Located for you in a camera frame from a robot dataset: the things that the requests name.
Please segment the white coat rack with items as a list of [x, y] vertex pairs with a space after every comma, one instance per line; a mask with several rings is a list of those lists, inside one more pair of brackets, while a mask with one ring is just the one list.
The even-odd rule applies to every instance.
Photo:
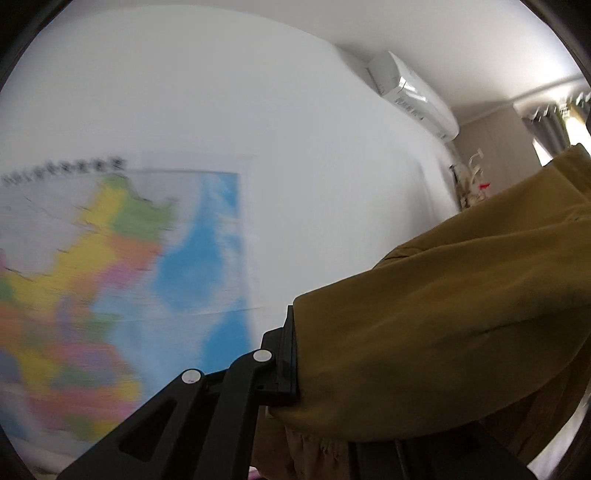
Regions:
[[478, 205], [488, 199], [490, 182], [484, 178], [483, 168], [477, 160], [483, 160], [484, 153], [478, 149], [467, 164], [452, 164], [449, 169], [454, 181], [455, 192], [461, 211]]

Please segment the colourful wall map poster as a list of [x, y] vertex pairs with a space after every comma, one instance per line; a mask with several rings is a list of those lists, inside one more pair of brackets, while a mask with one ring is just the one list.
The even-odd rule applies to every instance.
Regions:
[[152, 154], [1, 177], [1, 424], [74, 458], [187, 368], [252, 347], [245, 159]]

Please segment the white wall air conditioner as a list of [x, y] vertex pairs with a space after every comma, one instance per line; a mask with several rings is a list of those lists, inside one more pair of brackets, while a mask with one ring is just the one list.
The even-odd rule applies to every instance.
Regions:
[[391, 51], [370, 60], [367, 69], [381, 97], [414, 118], [444, 143], [460, 132], [458, 121], [443, 99]]

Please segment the grey window curtain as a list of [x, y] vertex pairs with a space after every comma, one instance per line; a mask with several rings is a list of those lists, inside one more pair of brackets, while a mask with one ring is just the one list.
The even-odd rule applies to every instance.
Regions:
[[582, 145], [590, 152], [589, 91], [560, 101], [539, 101], [524, 107], [521, 117], [542, 166], [571, 146]]

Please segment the beige wardrobe cabinet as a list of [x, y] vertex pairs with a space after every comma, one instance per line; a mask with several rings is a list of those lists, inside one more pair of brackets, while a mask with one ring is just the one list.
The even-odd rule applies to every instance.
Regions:
[[483, 168], [485, 180], [491, 183], [489, 199], [541, 169], [532, 140], [514, 108], [506, 107], [461, 127], [453, 142], [454, 164], [467, 164], [481, 149], [484, 159], [477, 163]]

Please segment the mustard brown large garment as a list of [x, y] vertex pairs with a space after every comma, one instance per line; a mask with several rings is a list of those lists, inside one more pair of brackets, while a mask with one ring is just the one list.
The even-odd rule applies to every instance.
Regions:
[[264, 408], [252, 465], [270, 479], [346, 479], [352, 441], [385, 457], [477, 422], [524, 463], [590, 382], [590, 157], [533, 176], [294, 300], [301, 400]]

